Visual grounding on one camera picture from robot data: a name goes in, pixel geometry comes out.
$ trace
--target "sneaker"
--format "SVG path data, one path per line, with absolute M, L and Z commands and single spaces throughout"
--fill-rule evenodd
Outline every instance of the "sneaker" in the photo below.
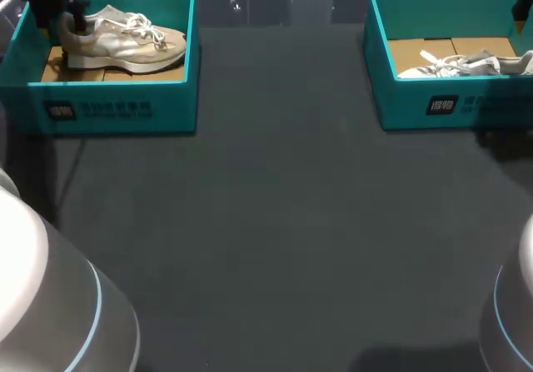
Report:
M 470 57 L 472 61 L 477 59 L 494 57 L 488 51 L 480 52 Z M 533 75 L 533 51 L 528 51 L 522 57 L 495 57 L 500 63 L 501 75 Z
M 500 59 L 488 53 L 484 57 L 454 55 L 438 59 L 422 50 L 421 56 L 431 63 L 427 67 L 411 68 L 398 74 L 399 78 L 464 77 L 471 75 L 500 75 Z
M 119 67 L 147 74 L 169 68 L 185 54 L 183 32 L 153 26 L 142 14 L 107 6 L 86 19 L 87 35 L 75 33 L 71 14 L 64 13 L 59 21 L 59 40 L 69 68 Z

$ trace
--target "dark gray table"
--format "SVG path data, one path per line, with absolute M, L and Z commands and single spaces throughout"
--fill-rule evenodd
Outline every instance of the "dark gray table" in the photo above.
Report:
M 195 137 L 54 142 L 55 222 L 131 298 L 143 371 L 479 368 L 527 138 L 383 132 L 360 35 L 202 30 Z

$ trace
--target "cardboard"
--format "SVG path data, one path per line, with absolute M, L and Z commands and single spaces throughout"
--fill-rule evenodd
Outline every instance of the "cardboard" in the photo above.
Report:
M 50 49 L 41 82 L 99 82 L 103 80 L 103 70 L 69 70 L 64 65 L 62 54 L 63 51 L 60 46 L 54 46 Z
M 421 64 L 420 50 L 424 45 L 424 39 L 401 39 L 390 40 L 392 59 L 396 67 L 396 74 L 400 74 L 410 68 L 419 67 Z
M 390 40 L 389 48 L 396 67 L 396 74 L 400 74 L 410 68 L 428 65 L 429 62 L 420 55 L 422 50 L 431 53 L 437 58 L 456 54 L 451 39 Z
M 184 66 L 146 75 L 132 75 L 118 69 L 75 71 L 68 69 L 63 61 L 62 48 L 50 49 L 48 60 L 42 72 L 41 82 L 99 82 L 99 81 L 181 81 Z
M 454 37 L 451 42 L 456 53 L 465 56 L 487 50 L 498 57 L 516 57 L 507 37 Z
M 122 70 L 106 70 L 104 81 L 131 81 L 132 75 Z

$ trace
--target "teal box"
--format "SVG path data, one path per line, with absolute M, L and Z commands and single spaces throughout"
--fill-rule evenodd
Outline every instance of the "teal box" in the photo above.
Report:
M 533 23 L 515 33 L 515 1 L 370 0 L 363 50 L 383 129 L 533 127 L 533 76 L 400 79 L 387 42 L 508 37 L 521 56 L 533 50 Z
M 181 81 L 40 82 L 51 45 L 28 5 L 0 64 L 0 102 L 19 129 L 57 135 L 192 132 L 196 128 L 200 39 L 195 0 L 88 0 L 141 12 L 187 34 Z

